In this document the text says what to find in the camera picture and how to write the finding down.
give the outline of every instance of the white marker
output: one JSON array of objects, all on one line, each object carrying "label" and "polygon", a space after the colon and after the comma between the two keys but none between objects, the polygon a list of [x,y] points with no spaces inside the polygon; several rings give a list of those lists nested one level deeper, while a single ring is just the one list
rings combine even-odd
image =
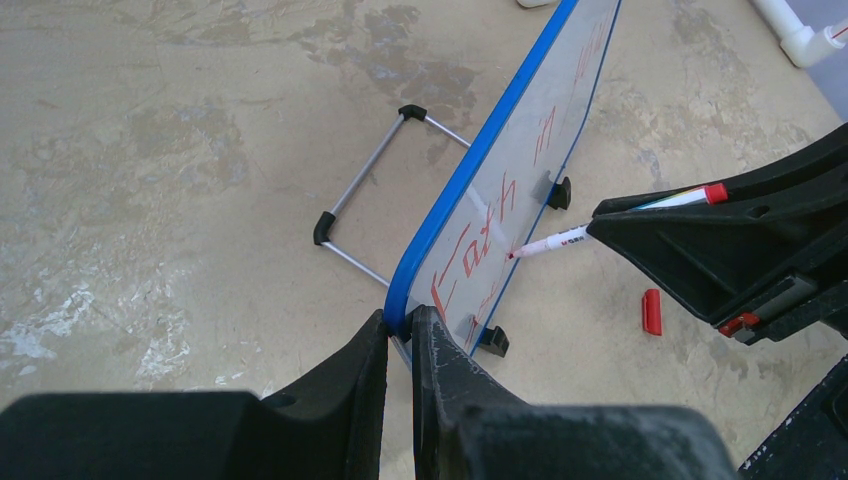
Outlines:
[{"label": "white marker", "polygon": [[[693,205],[696,203],[708,203],[715,205],[727,200],[727,190],[724,185],[717,183],[705,187],[698,187],[685,192],[680,192],[676,195],[657,200],[655,202],[646,203],[631,210],[648,210],[653,208],[669,208],[679,207],[681,205]],[[580,243],[592,238],[586,228],[589,224],[580,225],[564,232],[555,233],[548,238],[528,243],[518,250],[509,254],[509,258],[521,258],[536,255],[538,253],[547,252],[548,250],[556,250],[566,245]]]}]

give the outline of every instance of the red marker cap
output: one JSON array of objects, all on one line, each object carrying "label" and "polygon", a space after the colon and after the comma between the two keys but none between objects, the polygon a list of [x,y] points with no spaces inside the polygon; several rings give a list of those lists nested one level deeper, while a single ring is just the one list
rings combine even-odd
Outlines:
[{"label": "red marker cap", "polygon": [[642,330],[662,336],[662,310],[660,309],[660,291],[651,288],[642,297]]},{"label": "red marker cap", "polygon": [[707,203],[710,205],[715,205],[716,203],[721,203],[727,200],[727,189],[724,188],[723,183],[707,185],[704,187],[704,193],[707,195]]}]

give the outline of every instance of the black plastic corner connector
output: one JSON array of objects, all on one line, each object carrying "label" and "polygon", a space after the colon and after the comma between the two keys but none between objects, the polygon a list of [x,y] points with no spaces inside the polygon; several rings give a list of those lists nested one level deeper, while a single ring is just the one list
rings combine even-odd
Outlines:
[{"label": "black plastic corner connector", "polygon": [[312,241],[315,242],[315,245],[330,241],[330,229],[335,221],[336,216],[332,213],[324,212],[321,214],[321,218],[315,224],[315,230],[312,230]]},{"label": "black plastic corner connector", "polygon": [[501,358],[509,350],[509,339],[501,327],[487,328],[480,337],[480,348]]},{"label": "black plastic corner connector", "polygon": [[563,177],[562,182],[554,184],[551,196],[548,198],[548,206],[554,210],[558,208],[568,210],[569,205],[571,205],[571,180]]},{"label": "black plastic corner connector", "polygon": [[398,109],[398,113],[403,115],[403,120],[409,120],[410,118],[414,118],[419,122],[424,121],[424,117],[427,116],[427,109],[423,107],[419,107],[418,105],[404,105]]}]

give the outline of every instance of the marker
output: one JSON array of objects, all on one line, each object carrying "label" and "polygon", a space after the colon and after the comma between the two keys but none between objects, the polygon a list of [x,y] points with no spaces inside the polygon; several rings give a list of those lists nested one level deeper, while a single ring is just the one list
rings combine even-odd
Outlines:
[{"label": "marker", "polygon": [[[679,207],[682,205],[694,205],[697,203],[708,203],[715,205],[727,200],[727,190],[721,183],[715,185],[707,185],[705,187],[693,188],[686,190],[676,195],[666,197],[655,202],[646,203],[631,210],[649,210],[653,208],[669,208]],[[547,252],[548,250],[556,250],[566,245],[573,245],[592,238],[586,229],[589,224],[580,225],[564,232],[555,233],[548,238],[528,243],[518,250],[509,254],[509,258],[521,258],[536,255],[538,253]]]}]

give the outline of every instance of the silver metal rod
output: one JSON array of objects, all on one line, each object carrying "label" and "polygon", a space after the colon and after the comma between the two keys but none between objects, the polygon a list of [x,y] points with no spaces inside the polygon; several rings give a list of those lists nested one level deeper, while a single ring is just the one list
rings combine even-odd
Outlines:
[{"label": "silver metal rod", "polygon": [[354,257],[352,257],[349,253],[345,252],[344,250],[342,250],[341,248],[339,248],[338,246],[336,246],[336,244],[335,244],[335,243],[333,243],[333,242],[324,242],[324,243],[322,243],[321,245],[323,245],[323,246],[325,246],[325,247],[329,248],[330,250],[332,250],[332,251],[336,252],[336,254],[337,254],[338,256],[340,256],[340,257],[344,258],[345,260],[347,260],[348,262],[350,262],[350,263],[351,263],[354,267],[356,267],[356,268],[358,268],[358,269],[362,270],[362,271],[363,271],[363,272],[365,272],[365,273],[366,273],[369,277],[371,277],[371,278],[373,278],[374,280],[377,280],[378,282],[380,282],[381,284],[383,284],[383,286],[384,286],[384,287],[389,288],[389,281],[388,281],[388,280],[386,280],[385,278],[383,278],[383,277],[382,277],[379,273],[377,273],[377,272],[375,272],[374,270],[371,270],[370,268],[368,268],[368,265],[365,265],[364,263],[362,263],[362,262],[360,262],[359,260],[357,260],[357,259],[355,259]]},{"label": "silver metal rod", "polygon": [[442,125],[441,123],[439,123],[439,122],[437,122],[437,121],[433,120],[433,119],[432,119],[432,118],[430,118],[429,116],[424,117],[424,121],[425,121],[425,122],[427,122],[427,123],[429,123],[430,125],[432,125],[432,126],[434,126],[434,127],[438,128],[439,130],[441,130],[441,132],[442,132],[442,133],[444,133],[445,135],[447,135],[447,136],[451,137],[451,138],[452,138],[452,139],[453,139],[456,143],[458,143],[458,144],[462,145],[463,147],[465,147],[465,148],[470,148],[470,147],[471,147],[471,144],[470,144],[470,143],[468,143],[468,142],[466,142],[464,138],[462,138],[462,137],[460,137],[459,135],[457,135],[457,134],[453,133],[453,131],[452,131],[451,129],[449,129],[448,127],[446,127],[446,126]]},{"label": "silver metal rod", "polygon": [[409,352],[406,350],[406,347],[403,346],[403,342],[401,342],[397,337],[392,337],[392,343],[395,344],[395,348],[397,349],[398,354],[400,354],[400,358],[403,359],[403,363],[406,364],[406,368],[408,368],[411,372],[412,358],[409,356]]},{"label": "silver metal rod", "polygon": [[403,115],[398,115],[397,120],[395,120],[395,123],[392,124],[392,128],[389,129],[389,133],[387,133],[386,136],[383,137],[383,141],[381,141],[380,144],[377,145],[377,149],[374,150],[374,153],[372,153],[368,161],[365,162],[365,166],[362,167],[362,170],[360,170],[359,173],[356,174],[356,177],[353,179],[352,182],[350,182],[350,185],[347,186],[347,190],[345,190],[345,193],[342,194],[342,196],[339,198],[339,201],[336,202],[336,204],[330,210],[330,213],[335,216],[338,216],[339,212],[341,212],[345,205],[347,205],[347,202],[350,200],[350,197],[353,196],[353,192],[355,192],[356,189],[359,188],[359,185],[362,183],[362,181],[365,180],[365,176],[368,175],[368,172],[370,172],[371,168],[374,167],[374,164],[377,163],[377,159],[380,158],[380,155],[382,155],[386,147],[389,146],[389,142],[392,141],[392,138],[400,129],[400,126],[403,125],[403,119]]}]

